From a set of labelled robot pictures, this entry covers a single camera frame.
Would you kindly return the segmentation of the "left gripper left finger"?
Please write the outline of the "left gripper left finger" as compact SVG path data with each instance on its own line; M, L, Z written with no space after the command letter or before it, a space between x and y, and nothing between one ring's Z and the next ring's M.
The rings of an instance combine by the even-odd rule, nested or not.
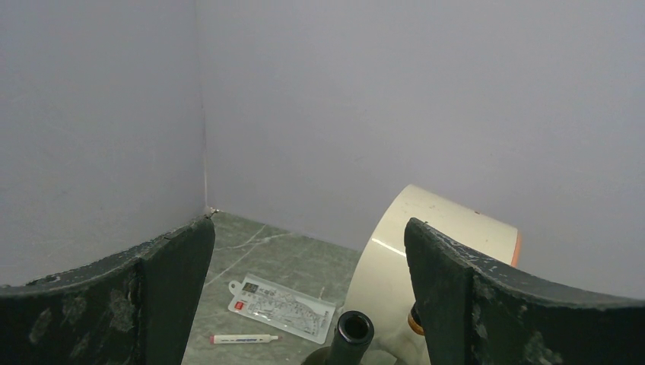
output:
M211 218L1 288L3 364L179 364L215 243Z

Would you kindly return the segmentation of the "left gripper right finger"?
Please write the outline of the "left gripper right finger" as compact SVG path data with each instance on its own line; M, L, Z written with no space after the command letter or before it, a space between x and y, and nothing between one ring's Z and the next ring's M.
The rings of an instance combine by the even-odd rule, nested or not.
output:
M433 364L642 364L644 302L547 281L412 218L404 244Z

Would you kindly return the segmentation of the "dark green wine bottle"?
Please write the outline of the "dark green wine bottle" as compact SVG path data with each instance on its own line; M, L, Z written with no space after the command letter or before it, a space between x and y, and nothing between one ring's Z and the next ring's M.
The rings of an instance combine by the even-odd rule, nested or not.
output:
M374 327L364 313L351 310L338 318L333 339L329 346L319 348L309 354L303 365L359 365L369 348Z

